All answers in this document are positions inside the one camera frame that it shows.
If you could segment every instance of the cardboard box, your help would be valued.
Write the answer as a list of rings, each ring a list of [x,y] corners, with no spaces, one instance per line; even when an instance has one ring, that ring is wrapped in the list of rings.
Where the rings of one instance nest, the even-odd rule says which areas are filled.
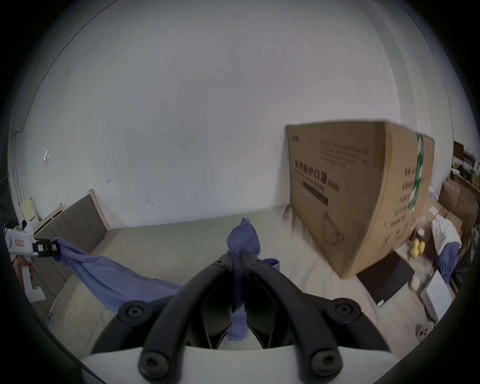
[[[433,139],[381,121],[287,126],[290,203],[333,269],[352,277],[415,229]]]
[[[419,229],[423,229],[425,231],[425,234],[423,235],[425,238],[425,243],[432,246],[434,245],[432,237],[432,221],[437,215],[443,216],[450,220],[455,227],[456,232],[459,234],[459,236],[462,236],[462,220],[435,200],[427,197],[425,199],[425,203],[423,204],[423,209],[421,211],[418,224],[415,227],[417,232]]]
[[[470,192],[468,186],[447,179],[442,184],[438,202],[463,221],[462,246],[458,252],[462,257],[470,245],[470,234],[477,221],[479,210],[477,198]]]

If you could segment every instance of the gray upholstered headboard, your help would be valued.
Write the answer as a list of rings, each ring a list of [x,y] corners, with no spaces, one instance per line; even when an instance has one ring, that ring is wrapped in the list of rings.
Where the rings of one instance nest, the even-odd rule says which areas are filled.
[[[108,226],[97,207],[92,191],[43,226],[35,238],[53,240],[59,237],[82,251],[91,252],[105,236]],[[49,257],[35,257],[32,266],[32,285],[41,287],[46,297],[32,305],[40,319],[46,320],[53,301],[72,273],[64,264]]]

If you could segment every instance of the blue towel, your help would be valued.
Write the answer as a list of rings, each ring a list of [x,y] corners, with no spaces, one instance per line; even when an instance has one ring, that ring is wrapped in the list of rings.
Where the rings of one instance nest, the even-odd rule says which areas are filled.
[[[91,256],[66,241],[54,239],[60,247],[60,255],[54,260],[62,262],[92,292],[105,308],[113,313],[127,301],[155,301],[175,295],[181,286],[160,279],[141,276],[115,261],[103,256]],[[227,238],[228,252],[235,255],[234,264],[240,271],[239,256],[242,251],[260,254],[260,241],[247,218],[235,227]],[[265,259],[275,269],[280,269],[276,259]],[[247,334],[246,313],[241,297],[241,276],[235,280],[236,312],[232,316],[232,327],[228,331],[229,340],[242,340]]]
[[[232,327],[227,332],[227,338],[230,341],[238,341],[247,335],[247,314],[243,306],[243,296],[241,289],[241,270],[240,256],[242,252],[251,252],[255,256],[260,254],[260,240],[258,239],[255,228],[248,218],[244,217],[240,225],[232,229],[227,237],[228,253],[233,254],[233,317]],[[277,259],[265,259],[265,262],[280,270],[280,263]]]
[[[448,243],[444,246],[439,256],[435,256],[433,261],[438,271],[442,275],[446,284],[450,284],[450,276],[458,263],[458,250],[460,244],[457,242]]]
[[[54,240],[61,253],[54,260],[64,263],[115,314],[127,301],[155,301],[173,296],[181,289],[169,281],[141,276],[107,257],[90,256],[62,239]]]

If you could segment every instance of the mattress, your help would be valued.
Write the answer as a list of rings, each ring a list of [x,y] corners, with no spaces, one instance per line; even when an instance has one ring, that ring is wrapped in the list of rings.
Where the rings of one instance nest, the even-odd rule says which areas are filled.
[[[143,276],[183,285],[225,253],[227,236],[243,216],[250,219],[258,233],[260,258],[278,259],[280,272],[303,292],[327,299],[355,300],[399,358],[418,344],[416,330],[427,322],[418,296],[404,285],[378,308],[356,277],[342,280],[336,275],[289,206],[194,222],[113,229],[91,253],[109,257]],[[405,258],[406,248],[398,253]],[[418,261],[411,266],[422,280],[428,279],[431,266]],[[51,332],[79,359],[88,356],[114,316],[74,275],[57,295],[51,313]],[[249,331],[240,342],[225,338],[220,348],[259,349],[260,345]]]

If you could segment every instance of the yellow fruit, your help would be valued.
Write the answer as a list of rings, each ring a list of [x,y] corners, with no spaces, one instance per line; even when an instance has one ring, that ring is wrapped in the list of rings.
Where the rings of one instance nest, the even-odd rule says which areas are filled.
[[[419,255],[421,255],[423,253],[423,251],[425,250],[425,242],[424,241],[421,241],[419,243],[418,250],[419,250]]]
[[[410,257],[415,258],[419,255],[419,250],[418,248],[412,248],[410,250]]]

